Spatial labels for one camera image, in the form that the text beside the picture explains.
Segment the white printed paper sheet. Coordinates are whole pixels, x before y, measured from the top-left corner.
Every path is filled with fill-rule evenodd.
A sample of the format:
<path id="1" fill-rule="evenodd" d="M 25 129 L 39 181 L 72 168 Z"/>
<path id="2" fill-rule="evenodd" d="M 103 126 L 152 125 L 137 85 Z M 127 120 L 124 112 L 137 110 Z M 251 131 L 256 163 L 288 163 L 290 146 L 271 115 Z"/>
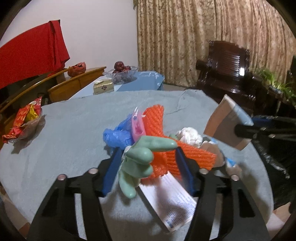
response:
<path id="1" fill-rule="evenodd" d="M 170 232 L 189 223 L 197 202 L 170 172 L 139 184 L 144 197 Z"/>

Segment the white tissue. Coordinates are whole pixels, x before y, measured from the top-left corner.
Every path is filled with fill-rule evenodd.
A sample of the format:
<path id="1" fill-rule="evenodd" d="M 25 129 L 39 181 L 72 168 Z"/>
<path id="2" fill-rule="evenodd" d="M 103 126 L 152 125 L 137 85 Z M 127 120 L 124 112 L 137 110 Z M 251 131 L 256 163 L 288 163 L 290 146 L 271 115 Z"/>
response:
<path id="1" fill-rule="evenodd" d="M 197 148 L 203 143 L 203 137 L 192 127 L 182 128 L 177 131 L 176 137 L 179 141 Z"/>

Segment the orange foam net sleeve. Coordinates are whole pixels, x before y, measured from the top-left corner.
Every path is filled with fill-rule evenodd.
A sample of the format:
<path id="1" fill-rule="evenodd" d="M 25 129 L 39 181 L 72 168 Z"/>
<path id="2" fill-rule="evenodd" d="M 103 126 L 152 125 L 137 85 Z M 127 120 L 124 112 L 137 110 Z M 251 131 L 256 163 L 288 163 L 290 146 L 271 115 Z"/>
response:
<path id="1" fill-rule="evenodd" d="M 151 151 L 154 156 L 151 162 L 153 171 L 146 179 L 153 180 L 167 173 L 171 173 L 177 177 L 181 176 L 175 160 L 175 149 L 177 147 L 181 147 L 185 156 L 194 160 L 199 167 L 210 171 L 214 167 L 217 155 L 165 136 L 163 131 L 163 117 L 164 107 L 156 104 L 148 107 L 144 111 L 144 117 L 142 118 L 147 134 L 142 138 L 146 141 L 152 141 Z"/>

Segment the green rubber glove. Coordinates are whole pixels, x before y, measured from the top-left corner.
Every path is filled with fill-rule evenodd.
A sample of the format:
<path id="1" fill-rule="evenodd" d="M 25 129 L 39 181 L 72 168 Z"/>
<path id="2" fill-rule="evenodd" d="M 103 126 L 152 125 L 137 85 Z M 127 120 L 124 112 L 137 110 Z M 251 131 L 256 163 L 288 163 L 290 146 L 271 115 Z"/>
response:
<path id="1" fill-rule="evenodd" d="M 142 136 L 133 145 L 125 148 L 118 172 L 118 182 L 123 195 L 129 199 L 136 196 L 136 188 L 142 178 L 153 173 L 151 165 L 154 152 L 167 152 L 177 148 L 171 138 Z"/>

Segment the blue plastic bag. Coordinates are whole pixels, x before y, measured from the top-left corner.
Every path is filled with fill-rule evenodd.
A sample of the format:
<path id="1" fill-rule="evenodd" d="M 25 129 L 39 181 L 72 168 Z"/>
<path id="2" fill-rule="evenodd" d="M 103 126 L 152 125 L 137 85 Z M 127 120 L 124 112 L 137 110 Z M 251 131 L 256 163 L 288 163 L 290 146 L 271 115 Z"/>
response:
<path id="1" fill-rule="evenodd" d="M 121 148 L 122 150 L 133 145 L 132 115 L 129 114 L 114 130 L 106 128 L 103 132 L 103 141 L 110 148 Z"/>

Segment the black lined trash bin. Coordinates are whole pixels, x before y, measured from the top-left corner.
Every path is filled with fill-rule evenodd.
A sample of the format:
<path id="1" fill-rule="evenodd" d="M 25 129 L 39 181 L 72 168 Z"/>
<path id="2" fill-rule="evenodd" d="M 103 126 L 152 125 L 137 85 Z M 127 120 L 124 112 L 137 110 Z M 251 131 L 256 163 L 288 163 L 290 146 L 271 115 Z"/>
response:
<path id="1" fill-rule="evenodd" d="M 264 167 L 270 181 L 271 190 L 273 192 L 274 210 L 291 202 L 295 197 L 295 184 L 293 184 L 292 175 L 281 163 L 276 161 L 270 154 L 266 152 L 259 141 L 251 141 Z"/>

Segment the green potted plant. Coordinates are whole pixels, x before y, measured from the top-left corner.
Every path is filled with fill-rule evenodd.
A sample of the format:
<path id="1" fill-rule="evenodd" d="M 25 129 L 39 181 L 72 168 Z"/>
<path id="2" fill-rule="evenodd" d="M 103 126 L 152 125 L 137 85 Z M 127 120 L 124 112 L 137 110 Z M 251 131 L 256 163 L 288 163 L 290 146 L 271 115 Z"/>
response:
<path id="1" fill-rule="evenodd" d="M 256 74 L 262 78 L 263 85 L 275 92 L 279 92 L 284 97 L 284 100 L 295 105 L 295 90 L 293 90 L 290 83 L 279 82 L 276 75 L 266 68 L 257 70 Z"/>

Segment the light blue tablecloth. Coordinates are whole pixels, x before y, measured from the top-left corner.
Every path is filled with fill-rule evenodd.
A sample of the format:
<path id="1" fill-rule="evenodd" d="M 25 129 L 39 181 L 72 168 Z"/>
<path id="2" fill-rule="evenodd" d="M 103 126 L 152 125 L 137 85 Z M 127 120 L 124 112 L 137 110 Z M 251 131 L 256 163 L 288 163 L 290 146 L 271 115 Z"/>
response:
<path id="1" fill-rule="evenodd" d="M 72 98 L 43 106 L 44 125 L 28 142 L 4 144 L 1 149 L 1 183 L 8 196 L 31 223 L 43 198 L 59 174 L 84 174 L 108 158 L 102 139 L 136 107 L 164 107 L 164 132 L 193 127 L 203 133 L 217 103 L 199 90 L 116 91 Z M 227 158 L 243 169 L 243 182 L 263 219 L 273 212 L 273 193 L 265 166 L 250 143 L 242 151 L 218 142 Z M 124 197 L 118 180 L 101 205 L 113 240 L 184 240 L 190 223 L 168 232 L 143 195 Z"/>

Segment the red snack packets bowl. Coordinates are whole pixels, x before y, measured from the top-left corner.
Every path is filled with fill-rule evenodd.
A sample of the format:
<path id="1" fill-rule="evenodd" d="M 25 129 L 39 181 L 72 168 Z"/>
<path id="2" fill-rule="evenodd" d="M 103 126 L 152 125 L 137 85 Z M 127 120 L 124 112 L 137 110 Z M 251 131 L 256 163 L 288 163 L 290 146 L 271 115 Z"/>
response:
<path id="1" fill-rule="evenodd" d="M 2 135 L 3 143 L 16 143 L 30 137 L 36 130 L 41 117 L 42 97 L 38 97 L 18 110 L 12 128 L 7 134 Z"/>

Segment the patterned beige curtain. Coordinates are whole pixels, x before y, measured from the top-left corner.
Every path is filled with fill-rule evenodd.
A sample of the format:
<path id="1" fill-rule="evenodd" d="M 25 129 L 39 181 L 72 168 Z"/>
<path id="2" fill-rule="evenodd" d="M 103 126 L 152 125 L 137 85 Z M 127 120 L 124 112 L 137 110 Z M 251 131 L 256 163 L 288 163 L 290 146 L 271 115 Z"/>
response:
<path id="1" fill-rule="evenodd" d="M 135 1 L 138 61 L 168 84 L 197 83 L 197 60 L 207 60 L 210 41 L 250 51 L 252 71 L 268 69 L 285 82 L 295 55 L 295 36 L 267 1 Z"/>

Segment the blue cloth side table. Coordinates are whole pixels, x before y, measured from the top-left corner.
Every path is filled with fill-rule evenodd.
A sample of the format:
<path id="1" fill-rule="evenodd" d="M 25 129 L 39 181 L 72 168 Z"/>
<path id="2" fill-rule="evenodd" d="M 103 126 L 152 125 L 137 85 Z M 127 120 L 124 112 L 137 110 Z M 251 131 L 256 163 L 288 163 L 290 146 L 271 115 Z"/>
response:
<path id="1" fill-rule="evenodd" d="M 70 99 L 81 98 L 93 95 L 93 85 L 97 80 L 102 80 L 101 76 L 79 90 Z M 141 71 L 134 74 L 134 80 L 123 85 L 115 85 L 114 91 L 138 91 L 138 90 L 163 90 L 165 76 L 155 71 Z"/>

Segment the glass fruit bowl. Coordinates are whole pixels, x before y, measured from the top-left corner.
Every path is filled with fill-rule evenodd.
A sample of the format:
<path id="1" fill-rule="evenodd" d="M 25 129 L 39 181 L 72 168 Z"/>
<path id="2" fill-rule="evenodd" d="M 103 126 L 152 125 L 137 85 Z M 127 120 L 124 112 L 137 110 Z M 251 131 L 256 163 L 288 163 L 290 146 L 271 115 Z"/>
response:
<path id="1" fill-rule="evenodd" d="M 120 85 L 136 80 L 135 73 L 138 72 L 138 69 L 138 67 L 131 66 L 130 70 L 125 70 L 119 73 L 114 73 L 114 69 L 112 69 L 109 71 L 104 71 L 103 75 L 107 78 L 111 78 L 114 85 Z"/>

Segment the wooden curved chair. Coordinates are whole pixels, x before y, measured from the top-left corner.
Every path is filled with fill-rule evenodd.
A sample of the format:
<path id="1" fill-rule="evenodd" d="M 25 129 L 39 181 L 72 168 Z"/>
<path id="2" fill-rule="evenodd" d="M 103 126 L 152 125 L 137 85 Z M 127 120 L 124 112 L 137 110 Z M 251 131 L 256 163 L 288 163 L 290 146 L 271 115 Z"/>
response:
<path id="1" fill-rule="evenodd" d="M 75 77 L 65 77 L 67 69 L 63 69 L 42 80 L 37 78 L 1 103 L 1 120 L 6 121 L 19 108 L 36 97 L 45 97 L 49 103 L 68 100 L 92 81 L 102 76 L 105 69 L 105 66 L 90 68 L 85 73 Z"/>

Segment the dark red apples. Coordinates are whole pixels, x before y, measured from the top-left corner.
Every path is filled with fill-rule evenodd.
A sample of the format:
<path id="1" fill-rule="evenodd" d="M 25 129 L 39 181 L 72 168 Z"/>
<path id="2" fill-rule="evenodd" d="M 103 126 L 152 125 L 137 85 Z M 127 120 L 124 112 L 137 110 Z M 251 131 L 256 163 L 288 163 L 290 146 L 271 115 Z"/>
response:
<path id="1" fill-rule="evenodd" d="M 121 73 L 121 72 L 125 72 L 125 71 L 129 71 L 131 70 L 130 66 L 125 66 L 125 64 L 122 61 L 117 61 L 114 64 L 114 71 L 113 73 Z"/>

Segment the cream tissue box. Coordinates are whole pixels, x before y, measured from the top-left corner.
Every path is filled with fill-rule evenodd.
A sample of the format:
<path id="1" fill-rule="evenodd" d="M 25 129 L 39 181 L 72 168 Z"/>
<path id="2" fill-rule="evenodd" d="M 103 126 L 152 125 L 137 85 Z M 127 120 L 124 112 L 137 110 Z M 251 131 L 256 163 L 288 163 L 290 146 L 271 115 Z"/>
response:
<path id="1" fill-rule="evenodd" d="M 114 84 L 111 78 L 96 80 L 93 85 L 93 94 L 109 93 L 114 91 Z"/>

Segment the red orange bag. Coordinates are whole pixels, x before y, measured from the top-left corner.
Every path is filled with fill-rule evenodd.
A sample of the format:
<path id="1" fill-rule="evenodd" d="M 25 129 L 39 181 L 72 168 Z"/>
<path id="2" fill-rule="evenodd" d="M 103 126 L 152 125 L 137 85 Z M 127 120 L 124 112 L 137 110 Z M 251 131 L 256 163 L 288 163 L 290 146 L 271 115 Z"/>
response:
<path id="1" fill-rule="evenodd" d="M 85 73 L 85 71 L 86 71 L 85 62 L 80 62 L 74 66 L 69 67 L 67 74 L 69 77 L 76 77 L 78 75 Z"/>

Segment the red cloth cover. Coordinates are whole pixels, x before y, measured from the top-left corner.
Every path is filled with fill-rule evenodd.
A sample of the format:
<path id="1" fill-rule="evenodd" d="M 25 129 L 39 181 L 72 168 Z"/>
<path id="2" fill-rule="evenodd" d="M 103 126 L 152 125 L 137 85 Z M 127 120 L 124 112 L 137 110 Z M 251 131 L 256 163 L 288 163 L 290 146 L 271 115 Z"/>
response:
<path id="1" fill-rule="evenodd" d="M 1 47 L 1 88 L 57 72 L 69 59 L 59 20 L 31 28 Z"/>

